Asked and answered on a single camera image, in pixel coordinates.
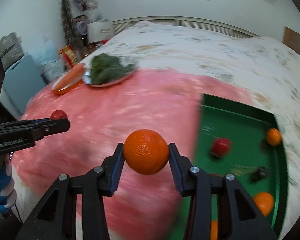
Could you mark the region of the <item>blue gloved left hand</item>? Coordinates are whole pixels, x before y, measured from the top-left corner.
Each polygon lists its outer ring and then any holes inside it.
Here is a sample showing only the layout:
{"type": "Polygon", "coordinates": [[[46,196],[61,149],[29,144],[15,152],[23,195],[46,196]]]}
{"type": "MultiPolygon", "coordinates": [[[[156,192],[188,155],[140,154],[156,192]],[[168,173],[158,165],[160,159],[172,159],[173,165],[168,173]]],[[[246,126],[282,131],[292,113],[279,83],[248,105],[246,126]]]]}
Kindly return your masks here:
{"type": "Polygon", "coordinates": [[[10,211],[17,200],[10,155],[10,153],[3,155],[2,167],[0,168],[0,220],[4,218],[4,214],[10,211]]]}

